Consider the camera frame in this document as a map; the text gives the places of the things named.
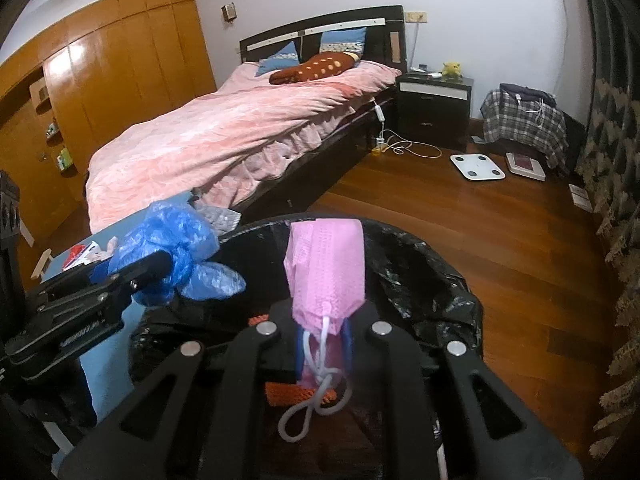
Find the pink tissue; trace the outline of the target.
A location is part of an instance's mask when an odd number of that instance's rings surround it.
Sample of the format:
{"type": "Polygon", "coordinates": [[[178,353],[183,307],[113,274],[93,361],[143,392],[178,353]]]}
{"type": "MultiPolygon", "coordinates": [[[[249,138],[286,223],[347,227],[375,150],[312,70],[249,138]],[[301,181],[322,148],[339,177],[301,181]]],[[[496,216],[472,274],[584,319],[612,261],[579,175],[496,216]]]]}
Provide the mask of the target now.
{"type": "Polygon", "coordinates": [[[112,258],[117,246],[118,238],[116,236],[111,237],[106,244],[106,248],[98,253],[99,260],[104,261],[112,258]]]}

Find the blue plastic bag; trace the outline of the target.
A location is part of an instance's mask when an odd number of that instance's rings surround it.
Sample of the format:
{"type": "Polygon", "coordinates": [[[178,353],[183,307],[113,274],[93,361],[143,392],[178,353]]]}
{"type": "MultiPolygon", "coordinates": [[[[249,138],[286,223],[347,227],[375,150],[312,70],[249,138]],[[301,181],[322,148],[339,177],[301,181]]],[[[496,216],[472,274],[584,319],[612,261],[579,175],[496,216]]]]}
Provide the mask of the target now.
{"type": "Polygon", "coordinates": [[[172,268],[166,278],[136,292],[134,300],[148,308],[169,304],[179,295],[195,301],[224,300],[244,292],[241,274],[213,255],[219,250],[212,225],[186,203],[161,200],[130,217],[132,225],[117,237],[111,259],[90,274],[93,284],[104,281],[154,252],[167,252],[172,268]]]}

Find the right blue pillow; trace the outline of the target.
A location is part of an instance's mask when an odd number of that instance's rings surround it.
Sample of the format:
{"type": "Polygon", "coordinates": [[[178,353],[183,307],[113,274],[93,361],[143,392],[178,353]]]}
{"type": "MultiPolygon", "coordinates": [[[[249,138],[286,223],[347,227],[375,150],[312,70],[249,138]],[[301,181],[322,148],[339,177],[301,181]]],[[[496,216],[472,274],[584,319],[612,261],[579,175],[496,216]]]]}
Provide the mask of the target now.
{"type": "Polygon", "coordinates": [[[360,58],[366,45],[367,29],[365,27],[327,30],[322,32],[319,52],[344,52],[356,54],[360,58]]]}

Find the blue table cloth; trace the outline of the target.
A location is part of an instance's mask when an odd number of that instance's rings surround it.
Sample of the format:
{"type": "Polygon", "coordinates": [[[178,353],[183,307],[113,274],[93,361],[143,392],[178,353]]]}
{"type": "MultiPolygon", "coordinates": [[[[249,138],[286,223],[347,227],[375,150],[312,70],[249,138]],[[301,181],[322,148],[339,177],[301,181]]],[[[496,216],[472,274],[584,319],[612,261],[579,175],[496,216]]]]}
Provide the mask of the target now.
{"type": "Polygon", "coordinates": [[[78,357],[93,409],[103,420],[134,388],[128,372],[128,344],[143,307],[135,301],[125,306],[121,288],[91,286],[82,296],[80,305],[88,313],[72,316],[79,326],[64,332],[61,351],[66,354],[65,364],[78,357]]]}

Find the blue pillow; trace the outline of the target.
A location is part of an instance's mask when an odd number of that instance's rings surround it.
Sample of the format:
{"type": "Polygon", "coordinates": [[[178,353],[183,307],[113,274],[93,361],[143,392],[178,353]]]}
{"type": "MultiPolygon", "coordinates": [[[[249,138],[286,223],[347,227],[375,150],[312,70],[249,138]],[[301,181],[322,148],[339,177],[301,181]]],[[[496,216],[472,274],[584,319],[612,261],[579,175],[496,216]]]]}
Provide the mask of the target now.
{"type": "Polygon", "coordinates": [[[290,41],[275,54],[260,60],[255,76],[260,77],[271,72],[277,72],[278,70],[285,70],[286,68],[297,66],[299,63],[295,42],[290,41]]]}
{"type": "Polygon", "coordinates": [[[356,54],[360,58],[366,45],[367,29],[365,27],[327,30],[322,32],[319,52],[344,52],[356,54]]]}

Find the black white nightstand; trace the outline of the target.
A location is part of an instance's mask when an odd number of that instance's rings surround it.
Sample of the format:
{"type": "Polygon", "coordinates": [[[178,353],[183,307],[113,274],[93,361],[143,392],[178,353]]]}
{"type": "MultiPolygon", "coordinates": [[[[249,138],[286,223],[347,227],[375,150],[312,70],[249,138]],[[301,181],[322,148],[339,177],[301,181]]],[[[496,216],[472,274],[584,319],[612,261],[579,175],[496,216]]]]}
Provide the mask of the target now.
{"type": "Polygon", "coordinates": [[[405,73],[396,78],[399,133],[411,141],[465,152],[471,117],[470,78],[432,78],[405,73]]]}

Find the brown dotted pillow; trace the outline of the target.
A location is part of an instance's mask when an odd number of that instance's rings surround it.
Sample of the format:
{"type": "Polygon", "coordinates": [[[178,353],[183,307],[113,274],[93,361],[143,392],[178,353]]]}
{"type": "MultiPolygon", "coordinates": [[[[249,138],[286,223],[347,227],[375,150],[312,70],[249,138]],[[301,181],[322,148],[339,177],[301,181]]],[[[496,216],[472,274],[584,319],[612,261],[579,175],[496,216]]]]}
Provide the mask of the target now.
{"type": "Polygon", "coordinates": [[[320,52],[303,64],[274,72],[269,83],[280,86],[334,77],[351,70],[359,62],[360,56],[355,52],[320,52]]]}

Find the pink face mask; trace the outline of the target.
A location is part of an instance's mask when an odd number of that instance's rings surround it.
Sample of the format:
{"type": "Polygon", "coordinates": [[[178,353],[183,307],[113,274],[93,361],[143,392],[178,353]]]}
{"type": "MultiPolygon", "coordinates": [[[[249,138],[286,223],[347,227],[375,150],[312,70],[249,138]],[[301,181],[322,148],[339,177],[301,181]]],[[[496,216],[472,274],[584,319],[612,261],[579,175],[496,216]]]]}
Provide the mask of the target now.
{"type": "Polygon", "coordinates": [[[319,218],[292,223],[283,265],[302,350],[298,383],[312,390],[278,422],[280,437],[295,443],[308,434],[314,414],[333,415],[352,397],[344,326],[366,299],[361,222],[319,218]]]}

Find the plaid shirt on chair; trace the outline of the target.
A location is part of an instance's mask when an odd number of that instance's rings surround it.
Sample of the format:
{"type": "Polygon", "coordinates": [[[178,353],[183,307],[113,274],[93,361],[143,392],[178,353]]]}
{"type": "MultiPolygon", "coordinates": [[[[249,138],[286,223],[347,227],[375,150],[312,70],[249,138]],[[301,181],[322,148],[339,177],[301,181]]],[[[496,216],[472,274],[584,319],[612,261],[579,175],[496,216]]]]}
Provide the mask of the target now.
{"type": "Polygon", "coordinates": [[[564,166],[568,142],[564,113],[553,96],[517,84],[491,90],[480,106],[483,140],[512,141],[543,154],[549,168],[564,166]]]}

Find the wooden wardrobe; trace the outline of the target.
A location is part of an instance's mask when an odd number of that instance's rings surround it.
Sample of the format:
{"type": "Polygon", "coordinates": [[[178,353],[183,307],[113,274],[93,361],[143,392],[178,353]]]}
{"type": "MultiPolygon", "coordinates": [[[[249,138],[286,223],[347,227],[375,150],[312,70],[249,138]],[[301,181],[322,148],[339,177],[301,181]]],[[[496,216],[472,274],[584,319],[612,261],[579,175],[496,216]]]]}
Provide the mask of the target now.
{"type": "Polygon", "coordinates": [[[195,0],[99,0],[1,66],[1,168],[36,246],[81,206],[95,151],[216,88],[195,0]]]}

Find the left blue pillow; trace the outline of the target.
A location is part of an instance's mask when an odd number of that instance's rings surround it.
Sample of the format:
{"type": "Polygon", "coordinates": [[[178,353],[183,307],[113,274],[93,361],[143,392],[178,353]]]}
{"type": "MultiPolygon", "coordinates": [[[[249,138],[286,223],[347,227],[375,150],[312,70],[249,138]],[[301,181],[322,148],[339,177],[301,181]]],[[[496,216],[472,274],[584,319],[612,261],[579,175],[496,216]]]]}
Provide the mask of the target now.
{"type": "Polygon", "coordinates": [[[286,68],[297,66],[299,63],[295,42],[290,41],[275,54],[260,60],[255,76],[260,77],[271,72],[277,72],[278,70],[285,70],[286,68]]]}

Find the white blue carton box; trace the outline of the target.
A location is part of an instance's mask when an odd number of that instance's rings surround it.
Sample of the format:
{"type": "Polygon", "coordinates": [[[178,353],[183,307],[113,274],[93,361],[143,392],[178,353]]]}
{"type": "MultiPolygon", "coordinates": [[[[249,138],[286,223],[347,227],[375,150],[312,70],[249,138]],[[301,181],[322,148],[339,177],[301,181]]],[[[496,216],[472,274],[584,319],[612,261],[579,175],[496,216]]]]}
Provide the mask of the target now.
{"type": "Polygon", "coordinates": [[[92,240],[88,245],[77,244],[70,248],[62,270],[67,271],[75,266],[86,266],[87,264],[102,260],[102,249],[100,245],[92,240]]]}

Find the orange knitted cloth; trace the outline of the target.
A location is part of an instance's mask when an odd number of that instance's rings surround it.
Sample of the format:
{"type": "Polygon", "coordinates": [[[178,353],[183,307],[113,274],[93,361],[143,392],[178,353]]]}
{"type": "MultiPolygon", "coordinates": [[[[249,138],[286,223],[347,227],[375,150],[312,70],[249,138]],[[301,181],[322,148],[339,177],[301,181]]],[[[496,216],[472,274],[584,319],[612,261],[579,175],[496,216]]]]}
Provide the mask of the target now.
{"type": "MultiPolygon", "coordinates": [[[[254,326],[261,322],[268,321],[268,314],[261,314],[249,318],[248,326],[254,326]]],[[[300,402],[310,400],[316,393],[315,388],[305,388],[297,384],[279,384],[278,382],[266,382],[265,393],[267,402],[274,408],[289,408],[300,402]]],[[[321,405],[329,406],[337,401],[337,393],[333,388],[329,388],[328,392],[322,396],[321,405]]]]}

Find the left wall lamp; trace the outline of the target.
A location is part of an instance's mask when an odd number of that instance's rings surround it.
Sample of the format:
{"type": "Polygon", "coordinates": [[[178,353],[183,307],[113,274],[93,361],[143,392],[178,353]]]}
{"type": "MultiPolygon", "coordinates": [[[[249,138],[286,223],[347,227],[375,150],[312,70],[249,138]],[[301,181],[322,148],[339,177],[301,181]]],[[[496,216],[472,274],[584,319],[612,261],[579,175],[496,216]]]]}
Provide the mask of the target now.
{"type": "Polygon", "coordinates": [[[226,23],[232,23],[237,17],[235,4],[233,2],[226,3],[221,7],[222,17],[226,23]]]}

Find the dark patterned curtain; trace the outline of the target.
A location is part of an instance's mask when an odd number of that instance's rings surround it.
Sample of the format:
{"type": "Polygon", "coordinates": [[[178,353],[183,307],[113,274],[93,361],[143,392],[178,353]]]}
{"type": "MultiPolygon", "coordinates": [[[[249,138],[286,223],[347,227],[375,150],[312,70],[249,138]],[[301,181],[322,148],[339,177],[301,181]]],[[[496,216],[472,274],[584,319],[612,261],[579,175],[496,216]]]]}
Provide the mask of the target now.
{"type": "Polygon", "coordinates": [[[622,443],[639,419],[639,0],[588,0],[592,26],[592,100],[587,141],[578,162],[601,223],[606,265],[622,286],[615,325],[626,340],[612,357],[604,416],[590,446],[596,460],[622,443]]]}

